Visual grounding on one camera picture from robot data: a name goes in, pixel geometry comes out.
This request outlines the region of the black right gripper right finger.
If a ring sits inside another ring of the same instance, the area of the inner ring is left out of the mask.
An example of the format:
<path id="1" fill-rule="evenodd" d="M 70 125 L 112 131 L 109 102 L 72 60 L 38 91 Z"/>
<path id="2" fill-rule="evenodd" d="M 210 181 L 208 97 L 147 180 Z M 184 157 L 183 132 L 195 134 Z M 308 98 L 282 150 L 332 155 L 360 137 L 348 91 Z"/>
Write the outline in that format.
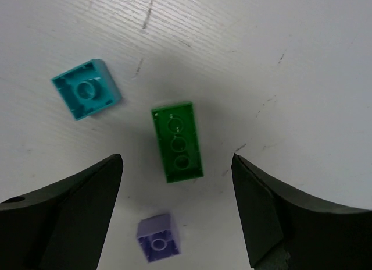
<path id="1" fill-rule="evenodd" d="M 371 268 L 370 210 L 305 193 L 240 155 L 231 171 L 251 268 Z"/>

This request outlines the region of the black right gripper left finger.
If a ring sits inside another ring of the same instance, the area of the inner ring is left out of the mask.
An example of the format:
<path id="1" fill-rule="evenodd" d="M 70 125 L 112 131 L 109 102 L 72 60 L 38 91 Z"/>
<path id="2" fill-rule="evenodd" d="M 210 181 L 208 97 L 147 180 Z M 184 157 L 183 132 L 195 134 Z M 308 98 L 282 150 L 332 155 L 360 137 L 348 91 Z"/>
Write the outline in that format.
<path id="1" fill-rule="evenodd" d="M 1 269 L 97 269 L 123 174 L 113 154 L 1 203 Z"/>

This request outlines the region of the purple lego brick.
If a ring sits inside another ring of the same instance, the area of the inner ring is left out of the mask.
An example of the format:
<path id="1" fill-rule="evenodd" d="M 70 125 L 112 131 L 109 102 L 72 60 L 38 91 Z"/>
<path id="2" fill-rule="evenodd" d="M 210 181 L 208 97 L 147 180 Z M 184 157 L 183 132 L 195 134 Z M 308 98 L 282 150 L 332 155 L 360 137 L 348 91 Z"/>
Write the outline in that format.
<path id="1" fill-rule="evenodd" d="M 178 228 L 170 213 L 141 220 L 136 239 L 148 263 L 181 253 Z"/>

